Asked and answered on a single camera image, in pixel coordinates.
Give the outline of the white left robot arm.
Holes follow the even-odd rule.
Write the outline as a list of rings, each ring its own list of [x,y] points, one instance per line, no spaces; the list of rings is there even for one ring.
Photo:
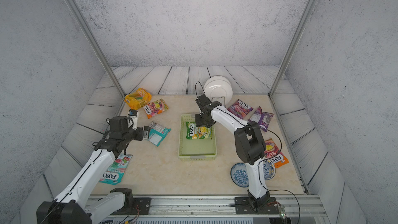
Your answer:
[[[145,206],[135,200],[127,188],[112,190],[95,204],[86,206],[89,197],[106,170],[131,141],[142,141],[149,127],[139,128],[138,112],[108,120],[109,130],[95,145],[88,162],[51,202],[43,202],[36,211],[39,224],[99,224],[112,214],[140,215]]]

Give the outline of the green Fox's spring tea bag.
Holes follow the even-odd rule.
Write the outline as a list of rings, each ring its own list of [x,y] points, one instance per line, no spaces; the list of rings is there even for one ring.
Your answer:
[[[212,129],[208,127],[198,127],[195,122],[186,122],[188,140],[211,139]]]

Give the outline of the teal Fox's candy bag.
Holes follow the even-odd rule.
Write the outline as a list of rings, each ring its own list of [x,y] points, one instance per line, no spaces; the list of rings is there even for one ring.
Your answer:
[[[171,129],[166,128],[156,122],[151,122],[149,124],[150,132],[148,136],[148,141],[158,147],[162,141],[167,137]]]

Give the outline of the pink yellow Fox's candy bag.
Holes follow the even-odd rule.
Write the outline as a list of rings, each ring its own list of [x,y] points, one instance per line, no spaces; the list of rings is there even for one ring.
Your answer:
[[[148,119],[151,119],[152,117],[159,115],[169,109],[168,105],[163,99],[148,103],[143,108]]]

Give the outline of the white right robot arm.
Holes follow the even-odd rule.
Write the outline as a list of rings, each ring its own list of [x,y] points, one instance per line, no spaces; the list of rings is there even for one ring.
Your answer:
[[[210,128],[219,123],[234,134],[236,153],[245,164],[248,175],[249,204],[254,212],[259,212],[271,201],[263,173],[266,145],[259,125],[254,121],[238,119],[220,102],[212,102],[204,94],[195,101],[200,109],[200,113],[195,115],[198,127]]]

